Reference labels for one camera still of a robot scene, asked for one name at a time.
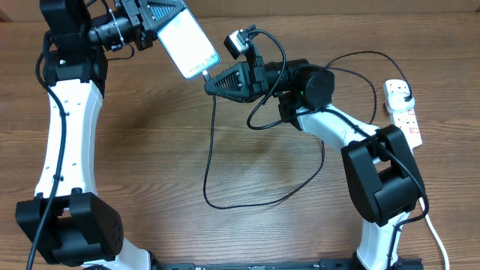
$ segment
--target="wooden surface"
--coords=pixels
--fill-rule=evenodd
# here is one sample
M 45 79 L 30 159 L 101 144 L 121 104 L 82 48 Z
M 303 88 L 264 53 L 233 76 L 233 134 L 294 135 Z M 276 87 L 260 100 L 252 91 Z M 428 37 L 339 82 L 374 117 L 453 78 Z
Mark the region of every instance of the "wooden surface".
M 473 12 L 480 0 L 184 0 L 200 17 L 253 17 L 319 14 L 403 14 Z M 115 9 L 114 0 L 106 0 Z M 5 22 L 43 22 L 39 0 L 0 0 Z M 90 8 L 93 17 L 105 14 L 100 1 Z
M 234 61 L 223 47 L 234 29 L 256 23 L 283 44 L 288 59 L 325 64 L 357 50 L 397 60 L 412 84 L 424 145 L 415 150 L 430 198 L 430 216 L 452 269 L 478 269 L 480 252 L 480 14 L 357 15 L 201 19 L 222 57 L 211 73 Z M 34 75 L 43 23 L 0 24 L 0 269 L 24 269 L 30 241 L 14 220 L 15 204 L 30 200 L 41 174 L 49 106 Z M 256 42 L 266 61 L 275 45 Z M 382 84 L 398 78 L 375 55 L 337 63 L 370 78 L 379 91 L 378 126 L 389 123 Z M 340 156 L 326 149 L 324 170 L 280 205 L 218 211 L 203 201 L 212 98 L 201 78 L 186 81 L 159 43 L 109 66 L 97 127 L 95 177 L 100 196 L 122 216 L 125 235 L 162 262 L 255 263 L 349 257 L 362 219 L 347 190 Z M 373 97 L 354 76 L 337 74 L 337 107 L 367 121 Z M 252 131 L 253 104 L 219 100 L 208 193 L 213 203 L 266 202 L 291 191 L 319 166 L 317 141 L 289 125 Z M 255 124 L 278 119 L 267 103 Z M 399 254 L 441 269 L 442 257 L 424 221 L 409 225 Z M 37 255 L 36 269 L 44 265 Z

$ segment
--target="power strip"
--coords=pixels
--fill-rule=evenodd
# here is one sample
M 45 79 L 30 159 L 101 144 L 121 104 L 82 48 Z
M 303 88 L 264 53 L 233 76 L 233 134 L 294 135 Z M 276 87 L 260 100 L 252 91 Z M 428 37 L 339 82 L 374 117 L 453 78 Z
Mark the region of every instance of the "power strip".
M 410 94 L 407 83 L 400 79 L 390 79 L 383 85 L 383 92 L 390 122 L 403 131 L 412 150 L 419 147 L 422 144 L 422 136 L 413 109 L 415 99 L 409 102 L 404 99 Z

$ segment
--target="white arm segment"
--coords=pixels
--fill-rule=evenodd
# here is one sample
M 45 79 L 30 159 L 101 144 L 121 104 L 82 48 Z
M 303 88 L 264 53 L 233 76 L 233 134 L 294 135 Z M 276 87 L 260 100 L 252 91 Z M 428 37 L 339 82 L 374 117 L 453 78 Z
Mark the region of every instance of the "white arm segment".
M 72 188 L 81 188 L 83 193 L 97 194 L 94 177 L 95 129 L 103 98 L 92 82 L 81 83 L 79 79 L 57 82 L 52 91 L 62 102 L 67 113 L 67 140 L 61 176 L 56 197 L 71 194 Z M 43 193 L 48 198 L 53 186 L 59 158 L 62 123 L 59 108 L 50 97 L 50 128 L 46 146 L 45 164 L 35 195 Z
M 112 270 L 150 270 L 152 268 L 150 263 L 150 253 L 146 250 L 139 249 L 126 238 L 123 239 L 121 252 L 115 257 L 114 261 L 107 262 L 103 259 L 99 259 L 92 262 L 86 262 L 82 266 L 85 268 L 89 266 L 105 266 Z
M 363 131 L 370 135 L 375 135 L 379 129 L 374 125 L 360 122 L 331 104 L 328 105 L 327 108 L 343 114 L 353 124 L 358 125 Z M 307 109 L 302 107 L 297 110 L 297 113 L 303 113 L 305 111 L 307 111 Z M 344 146 L 348 146 L 352 141 L 360 142 L 365 140 L 364 136 L 355 132 L 355 130 L 353 130 L 353 128 L 342 119 L 329 112 L 317 112 L 310 115 L 300 116 L 298 117 L 298 123 L 303 131 L 317 136 L 339 154 L 341 154 L 341 149 Z M 374 163 L 379 161 L 378 158 L 372 160 Z M 370 223 L 363 220 L 361 243 L 357 249 L 357 257 L 367 270 L 386 269 L 387 255 L 389 252 L 390 241 L 392 240 L 394 225 L 400 221 L 406 220 L 409 215 L 410 213 L 399 214 L 390 219 L 388 223 L 382 227 L 378 226 L 376 223 Z M 397 232 L 397 240 L 395 242 L 391 259 L 392 265 L 398 260 L 397 246 L 400 234 L 401 232 Z
M 358 125 L 363 131 L 370 135 L 375 135 L 378 127 L 365 124 L 359 120 L 347 115 L 345 112 L 328 105 L 327 109 L 336 110 L 346 116 L 353 124 Z M 297 113 L 306 112 L 304 107 L 297 109 Z M 326 145 L 332 147 L 337 153 L 341 154 L 341 149 L 348 146 L 352 141 L 362 141 L 365 137 L 355 132 L 352 127 L 345 123 L 338 116 L 328 112 L 317 112 L 310 115 L 298 117 L 300 128 L 306 133 L 313 134 L 325 142 Z

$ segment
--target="wooden table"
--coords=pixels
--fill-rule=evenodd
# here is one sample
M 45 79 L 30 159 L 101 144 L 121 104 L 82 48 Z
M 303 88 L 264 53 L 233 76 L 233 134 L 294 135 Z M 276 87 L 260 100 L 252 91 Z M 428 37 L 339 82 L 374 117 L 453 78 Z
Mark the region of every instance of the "wooden table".
M 288 59 L 325 64 L 357 50 L 379 50 L 398 61 L 412 84 L 424 145 L 415 150 L 430 198 L 430 216 L 453 269 L 478 269 L 480 252 L 480 15 L 478 13 L 291 16 L 201 19 L 222 57 L 231 31 L 256 23 L 283 44 Z M 44 164 L 49 106 L 34 75 L 44 23 L 0 23 L 0 269 L 24 269 L 30 241 L 14 220 L 30 200 Z M 266 61 L 275 45 L 256 42 Z M 117 52 L 119 56 L 128 52 Z M 378 126 L 389 123 L 382 84 L 399 78 L 376 55 L 341 60 L 379 92 Z M 334 104 L 368 121 L 373 95 L 361 79 L 337 74 Z M 266 202 L 291 191 L 319 166 L 318 142 L 285 124 L 252 131 L 253 104 L 220 99 L 208 193 L 213 203 Z M 100 196 L 122 216 L 125 235 L 160 261 L 258 263 L 350 257 L 362 219 L 351 203 L 340 156 L 326 149 L 323 171 L 280 205 L 219 211 L 203 201 L 212 98 L 203 79 L 184 80 L 159 43 L 130 61 L 109 65 L 97 126 L 95 177 Z M 270 101 L 254 119 L 279 118 Z M 424 221 L 409 225 L 399 254 L 441 269 L 442 257 Z M 36 269 L 45 265 L 37 255 Z

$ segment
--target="white cord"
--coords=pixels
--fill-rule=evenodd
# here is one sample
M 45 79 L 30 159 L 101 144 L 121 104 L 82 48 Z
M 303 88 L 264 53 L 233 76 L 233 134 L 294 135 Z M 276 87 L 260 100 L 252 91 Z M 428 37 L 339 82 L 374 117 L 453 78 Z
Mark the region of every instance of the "white cord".
M 420 202 L 421 210 L 425 210 L 425 203 L 423 201 L 423 198 L 418 199 L 418 201 Z M 445 270 L 450 270 L 449 255 L 447 254 L 447 250 L 443 246 L 442 240 L 440 240 L 440 237 L 438 236 L 437 231 L 435 230 L 434 225 L 432 224 L 432 221 L 430 220 L 430 216 L 428 216 L 428 214 L 425 216 L 425 220 L 427 221 L 428 227 L 432 231 L 433 237 L 435 237 L 435 240 L 438 243 L 440 250 L 442 251 L 443 260 L 445 261 Z

